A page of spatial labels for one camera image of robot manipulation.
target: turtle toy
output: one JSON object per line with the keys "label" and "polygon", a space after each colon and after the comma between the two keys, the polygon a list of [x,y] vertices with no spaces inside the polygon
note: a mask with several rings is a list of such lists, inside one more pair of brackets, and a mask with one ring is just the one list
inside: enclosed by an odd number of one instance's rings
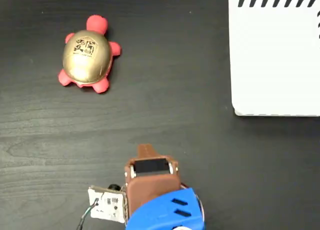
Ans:
{"label": "turtle toy", "polygon": [[98,94],[107,91],[113,57],[121,54],[120,45],[105,38],[107,29],[107,19],[92,15],[86,21],[86,30],[66,36],[63,69],[58,75],[63,86],[75,83],[79,88],[93,87]]}

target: blue 3d-printed mount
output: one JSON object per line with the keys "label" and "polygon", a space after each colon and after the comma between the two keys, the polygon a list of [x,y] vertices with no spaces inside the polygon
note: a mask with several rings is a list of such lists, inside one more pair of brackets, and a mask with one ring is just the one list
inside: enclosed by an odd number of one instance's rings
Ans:
{"label": "blue 3d-printed mount", "polygon": [[159,196],[139,207],[126,230],[205,230],[202,209],[192,188]]}

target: dark wooden table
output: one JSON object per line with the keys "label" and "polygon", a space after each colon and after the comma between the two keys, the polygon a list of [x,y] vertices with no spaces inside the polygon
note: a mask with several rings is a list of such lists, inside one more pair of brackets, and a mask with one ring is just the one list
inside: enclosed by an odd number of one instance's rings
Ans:
{"label": "dark wooden table", "polygon": [[[320,229],[320,122],[234,115],[228,0],[0,0],[0,13],[1,230],[76,229],[88,186],[122,184],[140,143],[179,160],[208,230]],[[57,80],[65,36],[92,14],[123,48],[101,95]],[[111,229],[124,227],[84,225]]]}

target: white box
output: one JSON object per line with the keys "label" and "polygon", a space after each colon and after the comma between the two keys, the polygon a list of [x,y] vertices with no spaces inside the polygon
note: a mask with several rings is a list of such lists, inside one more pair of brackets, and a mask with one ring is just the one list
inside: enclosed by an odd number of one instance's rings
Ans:
{"label": "white box", "polygon": [[229,37],[237,115],[320,116],[320,0],[229,0]]}

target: cable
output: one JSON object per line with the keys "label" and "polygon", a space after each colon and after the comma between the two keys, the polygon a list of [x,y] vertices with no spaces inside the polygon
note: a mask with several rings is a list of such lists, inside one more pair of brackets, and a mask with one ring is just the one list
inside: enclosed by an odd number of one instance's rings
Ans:
{"label": "cable", "polygon": [[78,226],[76,227],[76,230],[82,230],[83,226],[84,226],[84,222],[85,222],[85,219],[86,219],[86,216],[88,215],[88,213],[91,212],[91,210],[95,207],[95,206],[98,206],[98,201],[99,201],[99,198],[96,198],[93,202],[93,204],[88,207],[84,214],[82,215],[81,219],[80,219],[80,222],[78,224]]}

